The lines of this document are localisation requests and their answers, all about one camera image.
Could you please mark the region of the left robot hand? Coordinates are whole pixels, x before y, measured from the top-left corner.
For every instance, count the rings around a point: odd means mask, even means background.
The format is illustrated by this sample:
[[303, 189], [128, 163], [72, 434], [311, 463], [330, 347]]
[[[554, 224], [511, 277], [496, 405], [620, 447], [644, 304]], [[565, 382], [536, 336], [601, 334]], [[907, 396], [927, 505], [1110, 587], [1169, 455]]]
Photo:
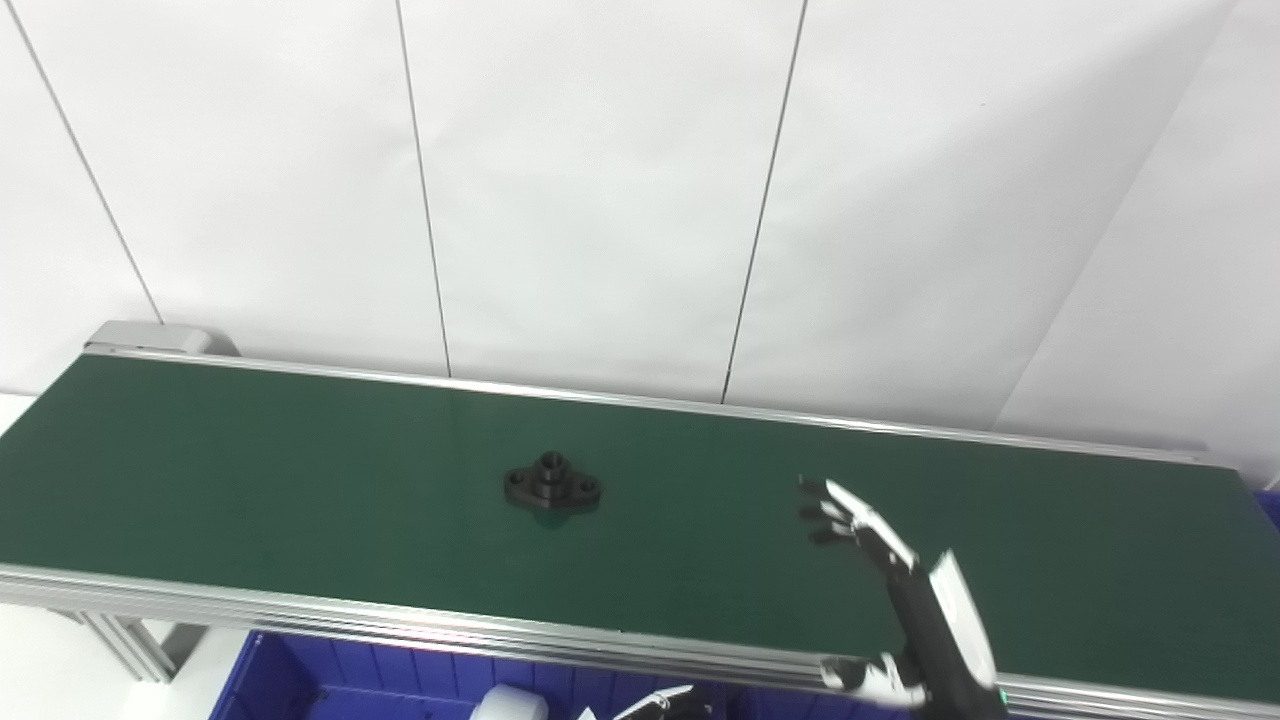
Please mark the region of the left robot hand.
[[618, 720], [710, 719], [714, 705], [699, 685], [672, 685], [653, 691], [614, 715]]

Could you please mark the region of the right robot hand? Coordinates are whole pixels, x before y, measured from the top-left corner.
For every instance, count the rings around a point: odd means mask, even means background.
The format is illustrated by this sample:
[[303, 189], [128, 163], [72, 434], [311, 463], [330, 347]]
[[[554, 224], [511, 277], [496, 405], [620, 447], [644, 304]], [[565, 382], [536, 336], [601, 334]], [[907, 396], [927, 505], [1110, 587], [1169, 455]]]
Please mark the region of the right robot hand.
[[1007, 719], [989, 637], [954, 551], [925, 568], [883, 516], [837, 482], [800, 477], [797, 486], [815, 500], [800, 512], [815, 523], [812, 542], [852, 543], [869, 559], [905, 638], [899, 653], [823, 659], [826, 687], [915, 719]]

